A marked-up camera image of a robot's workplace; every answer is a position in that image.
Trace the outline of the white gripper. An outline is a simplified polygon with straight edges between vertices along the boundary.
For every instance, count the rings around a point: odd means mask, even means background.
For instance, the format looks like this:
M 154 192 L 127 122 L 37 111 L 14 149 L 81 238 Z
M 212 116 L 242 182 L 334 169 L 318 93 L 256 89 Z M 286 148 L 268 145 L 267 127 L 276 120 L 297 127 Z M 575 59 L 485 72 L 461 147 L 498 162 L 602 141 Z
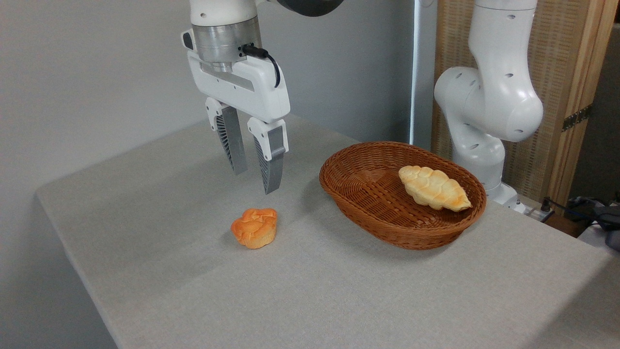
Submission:
M 214 71 L 199 59 L 193 39 L 193 30 L 182 33 L 193 80 L 208 96 L 209 123 L 233 172 L 238 175 L 248 169 L 238 109 L 252 116 L 248 130 L 254 137 L 264 191 L 274 192 L 281 184 L 289 151 L 286 124 L 280 120 L 291 110 L 283 71 L 268 58 L 255 57 L 233 63 L 231 72 Z

